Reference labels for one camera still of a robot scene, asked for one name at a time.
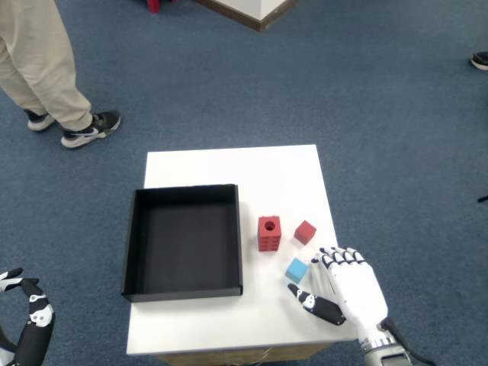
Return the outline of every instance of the red object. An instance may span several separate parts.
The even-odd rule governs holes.
[[[280,217],[259,217],[258,247],[260,252],[278,250],[281,240]]]
[[[303,221],[295,230],[295,238],[305,245],[313,238],[316,231],[317,229],[315,227],[310,225],[307,221]]]
[[[149,6],[149,11],[152,13],[159,12],[159,0],[147,0],[147,6]]]

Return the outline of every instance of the tabletop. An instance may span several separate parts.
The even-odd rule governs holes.
[[[315,145],[149,152],[145,188],[236,184],[244,292],[214,297],[132,303],[128,355],[203,352],[355,339],[345,322],[334,326],[301,308],[284,273],[293,258],[310,263],[336,235]],[[279,216],[277,252],[259,252],[258,218]],[[304,246],[295,229],[316,228]],[[327,297],[330,287],[311,265],[300,286]]]

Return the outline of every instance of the shoe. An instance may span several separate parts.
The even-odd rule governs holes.
[[[96,139],[104,139],[120,125],[120,114],[117,111],[107,111],[93,114],[91,125],[81,131],[63,131],[61,144],[68,149],[84,146]]]
[[[40,132],[47,129],[51,124],[56,122],[54,118],[52,118],[49,114],[43,114],[39,116],[32,111],[25,110],[25,113],[29,117],[29,122],[27,122],[27,126],[32,131]]]
[[[488,71],[488,52],[478,52],[471,55],[471,63],[477,69]]]

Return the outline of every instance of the robotic hand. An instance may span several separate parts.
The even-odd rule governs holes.
[[[410,366],[410,356],[435,366],[406,345],[393,321],[387,317],[388,307],[373,268],[354,249],[320,249],[312,259],[324,270],[332,288],[329,301],[301,290],[295,284],[288,288],[303,308],[334,325],[348,320],[358,333],[358,340],[368,366]]]
[[[37,286],[39,280],[18,276],[22,268],[0,274],[0,293],[22,287],[29,300],[29,320],[18,344],[10,342],[0,328],[0,366],[40,366],[54,328],[54,310]]]

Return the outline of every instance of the blue block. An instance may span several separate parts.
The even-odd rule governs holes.
[[[307,273],[308,265],[294,258],[291,264],[288,266],[286,276],[290,278],[294,283],[299,284],[302,281],[303,276]]]

